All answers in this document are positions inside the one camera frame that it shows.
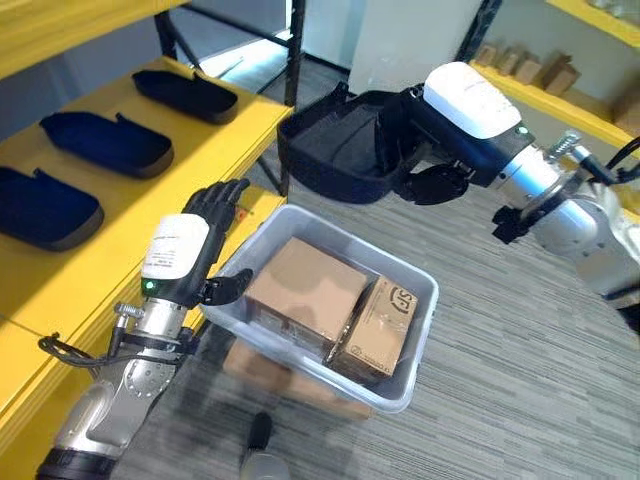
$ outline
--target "yellow shelving unit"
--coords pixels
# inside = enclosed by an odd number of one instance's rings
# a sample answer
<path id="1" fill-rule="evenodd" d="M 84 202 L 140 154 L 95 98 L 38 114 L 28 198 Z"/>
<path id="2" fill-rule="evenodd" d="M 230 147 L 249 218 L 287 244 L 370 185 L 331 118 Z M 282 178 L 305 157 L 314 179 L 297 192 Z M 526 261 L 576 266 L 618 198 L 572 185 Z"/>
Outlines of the yellow shelving unit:
<path id="1" fill-rule="evenodd" d="M 484 67 L 475 62 L 471 62 L 471 66 L 505 95 L 614 147 L 620 148 L 632 140 L 631 135 L 611 123 L 611 114 L 606 105 L 588 95 L 570 90 L 562 97 L 556 97 L 537 85 L 523 85 L 511 76 L 500 75 L 493 67 Z"/>
<path id="2" fill-rule="evenodd" d="M 188 0 L 0 0 L 0 78 Z"/>
<path id="3" fill-rule="evenodd" d="M 640 28 L 624 20 L 615 18 L 598 8 L 592 7 L 587 0 L 546 0 L 549 5 L 559 8 L 585 23 L 613 35 L 618 40 L 640 47 Z"/>
<path id="4" fill-rule="evenodd" d="M 164 57 L 143 68 L 193 74 Z M 33 475 L 55 429 L 89 382 L 86 372 L 74 371 L 40 352 L 38 336 L 58 331 L 79 348 L 103 351 L 115 302 L 139 302 L 138 272 L 158 221 L 179 211 L 198 188 L 242 176 L 273 142 L 278 123 L 291 112 L 259 95 L 209 80 L 238 95 L 238 115 L 227 125 L 205 123 L 141 96 L 130 75 L 63 109 L 107 118 L 120 112 L 171 138 L 173 163 L 157 178 L 129 178 L 63 152 L 38 125 L 0 143 L 0 165 L 25 174 L 41 168 L 94 195 L 105 211 L 98 232 L 67 252 L 45 252 L 0 235 L 0 363 L 6 367 L 0 383 L 3 478 L 9 472 L 7 478 Z M 241 215 L 218 265 L 285 201 L 250 187 L 239 202 Z M 201 319 L 192 312 L 186 324 L 196 327 Z"/>

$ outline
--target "white wall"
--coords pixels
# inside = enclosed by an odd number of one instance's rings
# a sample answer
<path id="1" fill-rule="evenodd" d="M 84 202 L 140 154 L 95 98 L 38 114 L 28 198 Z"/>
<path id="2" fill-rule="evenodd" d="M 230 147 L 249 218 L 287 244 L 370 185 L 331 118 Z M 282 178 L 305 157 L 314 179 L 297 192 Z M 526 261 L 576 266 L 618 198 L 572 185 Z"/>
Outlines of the white wall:
<path id="1" fill-rule="evenodd" d="M 0 140 L 160 55 L 147 19 L 0 80 Z"/>
<path id="2" fill-rule="evenodd" d="M 351 68 L 366 6 L 366 0 L 307 0 L 302 49 Z"/>
<path id="3" fill-rule="evenodd" d="M 575 87 L 607 102 L 640 76 L 640 55 L 631 46 L 544 0 L 503 2 L 485 39 L 503 48 L 522 46 L 543 62 L 558 51 L 571 55 L 582 73 Z"/>
<path id="4" fill-rule="evenodd" d="M 453 60 L 481 0 L 369 0 L 349 88 L 401 90 Z"/>
<path id="5" fill-rule="evenodd" d="M 279 32 L 286 28 L 285 0 L 195 0 L 193 3 L 265 32 Z M 171 18 L 199 59 L 257 40 L 242 30 L 182 8 L 173 9 Z M 180 49 L 178 59 L 188 63 Z"/>

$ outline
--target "silver robot arm segment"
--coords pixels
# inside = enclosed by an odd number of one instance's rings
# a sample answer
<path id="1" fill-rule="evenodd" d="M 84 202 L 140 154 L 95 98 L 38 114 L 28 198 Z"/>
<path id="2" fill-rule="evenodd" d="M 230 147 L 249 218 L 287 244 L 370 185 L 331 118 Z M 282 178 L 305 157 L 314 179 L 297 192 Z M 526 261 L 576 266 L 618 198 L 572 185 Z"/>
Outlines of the silver robot arm segment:
<path id="1" fill-rule="evenodd" d="M 80 355 L 56 335 L 40 340 L 43 350 L 65 363 L 100 370 L 60 429 L 38 479 L 108 479 L 155 400 L 198 346 L 204 330 L 182 326 L 187 312 L 199 303 L 221 305 L 242 295 L 251 270 L 206 277 L 248 184 L 232 180 L 199 190 L 181 214 L 162 220 L 143 264 L 144 304 L 116 305 L 118 318 L 103 357 Z"/>
<path id="2" fill-rule="evenodd" d="M 464 63 L 436 68 L 411 117 L 432 143 L 464 165 L 470 183 L 501 193 L 507 207 L 494 217 L 505 243 L 531 231 L 550 253 L 575 264 L 578 275 L 618 310 L 640 304 L 640 225 L 627 220 L 612 172 L 568 132 L 549 151 L 534 144 L 518 110 Z M 579 167 L 565 171 L 557 159 Z M 592 174 L 597 183 L 586 181 Z"/>

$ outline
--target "plastic container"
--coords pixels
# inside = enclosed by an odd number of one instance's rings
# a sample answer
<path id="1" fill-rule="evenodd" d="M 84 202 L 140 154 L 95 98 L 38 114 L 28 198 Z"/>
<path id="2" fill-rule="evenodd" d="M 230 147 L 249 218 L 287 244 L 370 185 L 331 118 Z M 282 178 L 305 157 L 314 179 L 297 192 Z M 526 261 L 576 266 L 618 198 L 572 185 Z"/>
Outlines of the plastic container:
<path id="1" fill-rule="evenodd" d="M 398 413 L 413 396 L 416 373 L 424 353 L 438 284 L 427 273 L 294 205 L 280 207 L 218 272 L 234 275 L 243 268 L 259 272 L 291 238 L 297 237 L 367 273 L 384 275 L 418 297 L 418 306 L 393 375 L 371 387 L 360 385 L 322 364 L 322 359 L 293 341 L 253 322 L 245 297 L 217 307 L 201 307 L 204 315 L 272 360 L 300 370 L 380 412 Z"/>

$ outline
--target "brown cardboard box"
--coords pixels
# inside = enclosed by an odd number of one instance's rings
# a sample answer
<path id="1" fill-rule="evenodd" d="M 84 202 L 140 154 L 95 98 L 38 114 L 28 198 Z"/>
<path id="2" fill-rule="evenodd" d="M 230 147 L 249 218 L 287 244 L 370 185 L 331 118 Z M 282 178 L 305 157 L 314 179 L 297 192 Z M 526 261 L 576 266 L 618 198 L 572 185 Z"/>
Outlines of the brown cardboard box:
<path id="1" fill-rule="evenodd" d="M 640 82 L 613 105 L 613 123 L 633 137 L 640 136 Z"/>
<path id="2" fill-rule="evenodd" d="M 500 57 L 500 60 L 496 65 L 496 68 L 498 69 L 498 73 L 500 75 L 511 75 L 511 73 L 513 72 L 513 69 L 516 68 L 516 64 L 518 63 L 519 59 L 520 59 L 520 54 L 513 48 L 508 48 L 504 52 L 502 57 Z"/>
<path id="3" fill-rule="evenodd" d="M 414 294 L 379 277 L 345 340 L 332 352 L 331 368 L 363 383 L 390 377 L 417 303 Z"/>
<path id="4" fill-rule="evenodd" d="M 569 65 L 571 57 L 561 55 L 542 77 L 542 86 L 551 95 L 562 95 L 580 77 L 580 72 Z"/>
<path id="5" fill-rule="evenodd" d="M 371 407 L 338 396 L 328 386 L 269 360 L 239 340 L 233 343 L 222 369 L 268 392 L 341 417 L 366 420 L 373 415 Z"/>
<path id="6" fill-rule="evenodd" d="M 498 50 L 493 45 L 482 45 L 476 53 L 475 61 L 478 65 L 486 67 L 487 65 L 493 65 L 496 60 Z"/>
<path id="7" fill-rule="evenodd" d="M 258 321 L 324 357 L 366 284 L 363 273 L 292 238 L 246 295 L 258 306 Z"/>
<path id="8" fill-rule="evenodd" d="M 540 73 L 541 69 L 542 64 L 538 61 L 538 57 L 526 53 L 517 66 L 513 78 L 523 85 L 529 85 L 536 78 L 536 75 Z"/>

